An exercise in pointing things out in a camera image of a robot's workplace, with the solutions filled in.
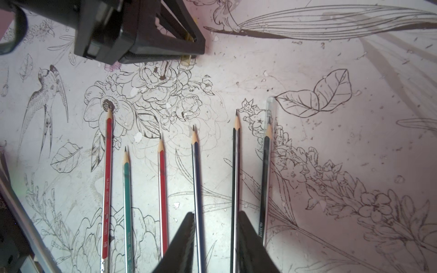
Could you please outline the red pencil with clear cap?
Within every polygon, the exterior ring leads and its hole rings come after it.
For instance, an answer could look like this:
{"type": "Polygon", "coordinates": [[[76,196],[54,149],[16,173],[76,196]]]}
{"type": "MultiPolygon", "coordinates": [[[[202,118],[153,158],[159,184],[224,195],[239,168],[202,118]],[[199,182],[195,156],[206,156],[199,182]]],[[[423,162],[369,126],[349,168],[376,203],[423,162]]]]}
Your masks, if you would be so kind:
{"type": "Polygon", "coordinates": [[[168,248],[168,225],[167,225],[167,194],[166,194],[166,164],[165,149],[162,138],[158,143],[158,176],[159,176],[159,213],[160,213],[160,244],[161,258],[164,257],[168,248]]]}

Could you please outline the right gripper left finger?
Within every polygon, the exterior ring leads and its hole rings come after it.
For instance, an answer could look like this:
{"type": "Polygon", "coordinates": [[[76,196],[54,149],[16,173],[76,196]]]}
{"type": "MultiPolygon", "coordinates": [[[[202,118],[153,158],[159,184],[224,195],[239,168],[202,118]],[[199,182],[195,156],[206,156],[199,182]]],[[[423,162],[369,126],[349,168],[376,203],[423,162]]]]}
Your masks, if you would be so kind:
{"type": "Polygon", "coordinates": [[[194,240],[194,214],[188,212],[153,273],[191,273],[194,240]]]}

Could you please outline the dark pencil with clear cap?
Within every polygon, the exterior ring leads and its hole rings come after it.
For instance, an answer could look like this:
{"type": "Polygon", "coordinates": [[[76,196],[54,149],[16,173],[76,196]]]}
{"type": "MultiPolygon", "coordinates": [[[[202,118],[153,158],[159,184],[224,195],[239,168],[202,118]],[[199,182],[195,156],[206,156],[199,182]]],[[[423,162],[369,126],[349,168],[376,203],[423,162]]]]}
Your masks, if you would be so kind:
{"type": "Polygon", "coordinates": [[[267,246],[267,218],[269,212],[270,165],[271,149],[273,143],[274,102],[274,97],[269,97],[266,102],[265,137],[263,142],[261,206],[258,235],[264,248],[267,246]]]}

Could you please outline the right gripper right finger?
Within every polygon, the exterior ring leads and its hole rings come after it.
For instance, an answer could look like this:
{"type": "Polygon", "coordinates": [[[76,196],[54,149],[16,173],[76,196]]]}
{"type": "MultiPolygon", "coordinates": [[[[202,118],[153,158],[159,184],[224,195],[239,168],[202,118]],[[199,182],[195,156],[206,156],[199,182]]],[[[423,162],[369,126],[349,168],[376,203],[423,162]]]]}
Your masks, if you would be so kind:
{"type": "Polygon", "coordinates": [[[237,256],[240,273],[280,273],[244,211],[237,215],[237,256]]]}

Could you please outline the yellow transparent pencil cap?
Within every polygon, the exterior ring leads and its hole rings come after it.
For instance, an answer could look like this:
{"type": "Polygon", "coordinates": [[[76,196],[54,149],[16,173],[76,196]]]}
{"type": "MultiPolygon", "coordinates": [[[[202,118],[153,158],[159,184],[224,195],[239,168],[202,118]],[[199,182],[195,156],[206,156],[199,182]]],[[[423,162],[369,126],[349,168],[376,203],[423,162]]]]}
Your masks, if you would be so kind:
{"type": "Polygon", "coordinates": [[[192,57],[191,55],[183,55],[180,58],[180,64],[184,67],[190,67],[194,66],[196,63],[195,57],[192,57]]]}

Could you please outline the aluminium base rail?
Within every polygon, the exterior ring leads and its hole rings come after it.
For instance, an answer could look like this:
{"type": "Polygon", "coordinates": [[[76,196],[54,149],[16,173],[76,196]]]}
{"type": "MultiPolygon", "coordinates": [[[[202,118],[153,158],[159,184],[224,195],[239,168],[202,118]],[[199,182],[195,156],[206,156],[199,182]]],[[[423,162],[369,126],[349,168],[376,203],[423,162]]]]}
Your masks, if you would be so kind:
{"type": "Polygon", "coordinates": [[[17,227],[13,234],[18,239],[19,247],[26,249],[24,253],[27,256],[36,259],[43,273],[61,272],[12,189],[8,165],[3,151],[1,152],[1,198],[5,202],[7,210],[11,213],[12,223],[17,227]]]}

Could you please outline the green pencil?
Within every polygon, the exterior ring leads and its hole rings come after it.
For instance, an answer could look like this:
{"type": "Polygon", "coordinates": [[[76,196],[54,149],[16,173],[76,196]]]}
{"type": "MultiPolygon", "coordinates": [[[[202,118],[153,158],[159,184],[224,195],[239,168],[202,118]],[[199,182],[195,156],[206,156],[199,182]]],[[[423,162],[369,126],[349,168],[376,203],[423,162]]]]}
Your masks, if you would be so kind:
{"type": "Polygon", "coordinates": [[[123,161],[125,273],[134,273],[130,159],[125,147],[123,161]]]}

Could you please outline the brown pencil with yellow cap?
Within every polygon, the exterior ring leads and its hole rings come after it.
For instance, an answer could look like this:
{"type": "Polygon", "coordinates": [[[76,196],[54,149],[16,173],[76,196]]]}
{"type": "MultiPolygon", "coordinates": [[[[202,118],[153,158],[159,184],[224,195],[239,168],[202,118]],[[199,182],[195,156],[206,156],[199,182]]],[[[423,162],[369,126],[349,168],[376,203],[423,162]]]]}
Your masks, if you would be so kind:
{"type": "Polygon", "coordinates": [[[236,110],[233,128],[233,183],[232,183],[232,234],[231,234],[231,273],[239,271],[238,260],[238,212],[240,198],[240,119],[236,110]]]}

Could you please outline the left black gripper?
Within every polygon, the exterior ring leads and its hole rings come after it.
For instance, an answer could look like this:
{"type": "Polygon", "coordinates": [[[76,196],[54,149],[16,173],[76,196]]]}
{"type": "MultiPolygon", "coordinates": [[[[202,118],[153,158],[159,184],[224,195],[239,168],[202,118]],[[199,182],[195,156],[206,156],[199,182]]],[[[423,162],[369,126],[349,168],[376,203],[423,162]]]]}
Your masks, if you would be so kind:
{"type": "Polygon", "coordinates": [[[205,53],[206,40],[183,1],[10,1],[73,28],[74,54],[113,64],[176,60],[205,53]],[[110,57],[125,16],[138,15],[127,53],[110,57]]]}

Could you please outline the blue pencil with clear cap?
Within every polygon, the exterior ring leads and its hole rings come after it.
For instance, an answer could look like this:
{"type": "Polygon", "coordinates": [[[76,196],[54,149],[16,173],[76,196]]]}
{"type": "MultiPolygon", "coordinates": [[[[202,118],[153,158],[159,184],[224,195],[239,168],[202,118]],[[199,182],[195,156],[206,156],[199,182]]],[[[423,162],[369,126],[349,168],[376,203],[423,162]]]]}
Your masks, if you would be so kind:
{"type": "Polygon", "coordinates": [[[192,127],[192,165],[193,165],[193,186],[195,198],[195,224],[198,269],[200,273],[206,273],[206,251],[204,243],[204,223],[202,213],[202,196],[201,196],[201,175],[200,175],[200,154],[199,141],[195,126],[192,127]]]}

